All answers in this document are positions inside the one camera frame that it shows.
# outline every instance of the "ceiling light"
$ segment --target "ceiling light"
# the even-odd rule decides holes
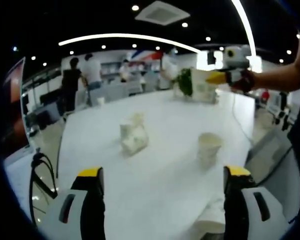
[[[249,42],[250,49],[251,49],[251,56],[256,57],[257,53],[256,53],[255,40],[254,40],[254,36],[252,34],[252,30],[251,30],[249,20],[247,18],[247,14],[246,14],[244,8],[242,7],[242,4],[241,4],[240,0],[232,0],[232,3],[235,6],[235,9],[238,12],[238,14],[241,18],[242,24],[244,26],[245,33],[246,33],[246,36],[248,38],[248,42]]]
[[[131,38],[131,39],[145,39],[150,41],[156,41],[161,42],[165,44],[174,45],[179,48],[187,49],[189,51],[192,51],[194,53],[200,53],[201,51],[197,48],[194,48],[192,46],[188,46],[185,44],[182,44],[177,41],[168,40],[161,37],[156,36],[147,36],[147,35],[140,35],[140,34],[131,34],[131,33],[104,33],[104,34],[95,34],[95,35],[88,35],[88,36],[80,36],[72,39],[68,39],[65,41],[61,41],[58,43],[59,46],[63,46],[66,44],[72,44],[79,41],[89,40],[89,39],[104,39],[104,38]]]
[[[131,9],[133,11],[138,11],[139,10],[139,6],[138,5],[133,5]]]

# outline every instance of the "floor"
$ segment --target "floor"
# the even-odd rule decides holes
[[[64,127],[65,122],[61,119],[55,124],[47,126],[44,130],[41,130],[31,138],[32,143],[36,147],[39,147],[40,151],[46,154],[51,160],[54,175],[57,173],[58,152]],[[264,109],[258,110],[255,115],[253,136],[251,139],[253,144],[255,145],[272,128],[272,116]],[[269,171],[269,165],[265,166],[265,168],[259,168],[259,171],[261,172],[261,175],[266,174]],[[52,191],[54,191],[52,178],[48,169],[44,165],[41,165],[37,168],[36,173],[42,181],[47,184]],[[58,179],[56,179],[56,190],[58,191]],[[40,221],[45,215],[45,212],[52,200],[53,199],[51,197],[45,194],[36,185],[33,186],[32,202],[37,224],[40,224]]]

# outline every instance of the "white table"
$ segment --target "white table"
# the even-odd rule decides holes
[[[212,195],[223,191],[223,165],[245,164],[250,142],[242,129],[251,138],[254,126],[254,99],[219,95],[219,103],[209,105],[154,92],[71,115],[60,146],[59,189],[69,189],[81,170],[102,166],[107,240],[198,239],[193,224]],[[144,113],[149,146],[125,157],[120,123],[136,112]],[[195,158],[204,132],[224,141],[209,171]]]

